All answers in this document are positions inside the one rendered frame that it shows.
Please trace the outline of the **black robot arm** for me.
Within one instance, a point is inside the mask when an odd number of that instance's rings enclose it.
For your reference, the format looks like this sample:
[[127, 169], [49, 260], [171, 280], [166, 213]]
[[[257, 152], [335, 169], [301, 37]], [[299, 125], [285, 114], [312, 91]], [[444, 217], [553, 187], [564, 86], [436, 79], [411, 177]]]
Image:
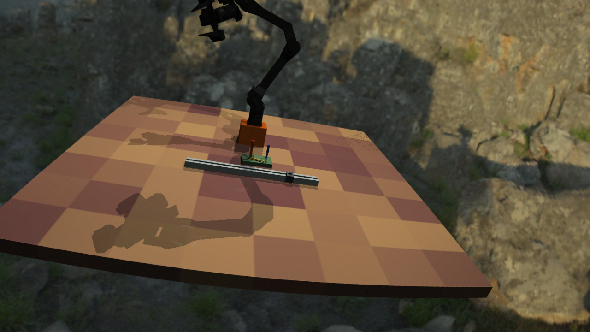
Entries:
[[[218, 0], [220, 4], [223, 4], [230, 9], [230, 18], [235, 18], [236, 22], [242, 20], [242, 13], [239, 7], [235, 4], [237, 3], [240, 8], [248, 13], [253, 13], [254, 15], [260, 16], [261, 18], [267, 20], [268, 22], [282, 28], [284, 31], [284, 35], [286, 37], [286, 46], [283, 48], [282, 54], [276, 61], [276, 63], [272, 66], [272, 68], [268, 71], [265, 75], [263, 80], [258, 84], [258, 86], [253, 85], [252, 89], [248, 92], [247, 102], [251, 109], [249, 109], [249, 118], [247, 120], [247, 125], [253, 126], [263, 126], [263, 114], [264, 114], [264, 103], [262, 101], [264, 93], [267, 91], [270, 84], [273, 80], [277, 77], [277, 75], [282, 71], [283, 67], [286, 63], [292, 59], [300, 50], [301, 44], [298, 43], [296, 40], [293, 26], [290, 22], [282, 19], [279, 16], [276, 16], [274, 13], [269, 12], [267, 9], [264, 9], [262, 6], [259, 5], [254, 0]], [[201, 9], [200, 21], [201, 26], [211, 25], [209, 19], [208, 8]]]

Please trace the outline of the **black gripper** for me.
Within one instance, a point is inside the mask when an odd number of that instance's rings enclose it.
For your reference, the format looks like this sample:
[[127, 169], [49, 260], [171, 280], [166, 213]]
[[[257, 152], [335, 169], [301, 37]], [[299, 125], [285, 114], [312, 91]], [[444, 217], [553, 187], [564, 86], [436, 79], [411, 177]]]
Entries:
[[230, 19], [230, 9], [227, 6], [213, 9], [212, 3], [215, 2], [214, 0], [198, 0], [198, 2], [198, 6], [194, 7], [194, 9], [192, 9], [190, 12], [195, 12], [198, 9], [207, 6], [209, 19], [213, 28], [213, 32], [206, 32], [205, 34], [198, 36], [209, 36], [209, 39], [211, 39], [213, 42], [225, 40], [226, 37], [224, 35], [224, 30], [219, 30], [217, 24]]

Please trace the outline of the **grey aluminum slotted rail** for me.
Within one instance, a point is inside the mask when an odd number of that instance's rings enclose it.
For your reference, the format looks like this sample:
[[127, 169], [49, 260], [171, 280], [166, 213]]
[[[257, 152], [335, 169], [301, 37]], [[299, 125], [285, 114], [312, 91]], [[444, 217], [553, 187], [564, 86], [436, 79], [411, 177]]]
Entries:
[[185, 167], [209, 170], [212, 172], [231, 173], [240, 176], [274, 179], [289, 183], [307, 184], [314, 186], [318, 186], [319, 183], [318, 177], [316, 176], [306, 176], [303, 174], [296, 174], [293, 172], [278, 172], [275, 170], [222, 163], [213, 160], [201, 160], [190, 157], [186, 158]]

